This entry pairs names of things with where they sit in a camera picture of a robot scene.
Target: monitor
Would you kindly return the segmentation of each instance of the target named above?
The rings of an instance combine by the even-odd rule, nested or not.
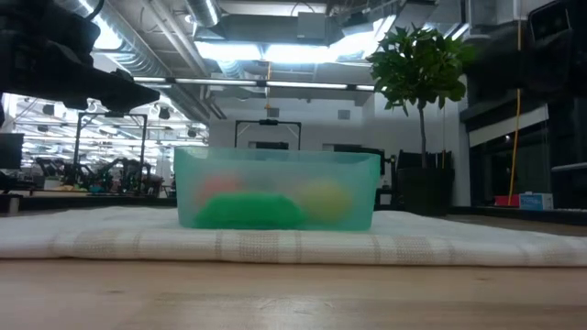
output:
[[[24,134],[0,134],[0,169],[19,170],[22,160]]]

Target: folded cloth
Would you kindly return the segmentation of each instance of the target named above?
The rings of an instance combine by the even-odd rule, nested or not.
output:
[[[0,259],[587,266],[587,238],[376,212],[369,232],[181,228],[176,209],[110,207],[0,218]]]

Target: yellow pole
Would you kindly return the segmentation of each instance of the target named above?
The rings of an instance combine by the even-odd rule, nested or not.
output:
[[[517,50],[522,51],[522,0],[520,1],[520,10],[518,12],[518,19],[517,19]],[[522,111],[522,90],[520,88],[517,89],[516,93],[517,102],[516,102],[516,113],[515,113],[515,135],[514,135],[514,153],[512,154],[512,173],[510,174],[510,193],[507,199],[507,205],[512,205],[512,194],[514,193],[514,176],[515,176],[515,156],[517,155],[517,139],[519,134],[519,127],[520,127],[520,113]]]

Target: green leaves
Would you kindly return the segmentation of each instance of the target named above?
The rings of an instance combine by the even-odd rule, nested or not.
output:
[[[388,100],[386,109],[401,106],[408,115],[407,102],[418,107],[438,102],[443,108],[447,99],[458,102],[465,96],[467,89],[459,77],[475,52],[459,39],[444,38],[436,30],[397,27],[380,45],[383,51],[367,61],[373,63],[375,91]]]

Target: plant pot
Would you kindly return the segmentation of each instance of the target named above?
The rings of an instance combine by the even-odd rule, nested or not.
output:
[[[403,169],[397,171],[405,210],[417,215],[446,215],[452,199],[454,170]]]

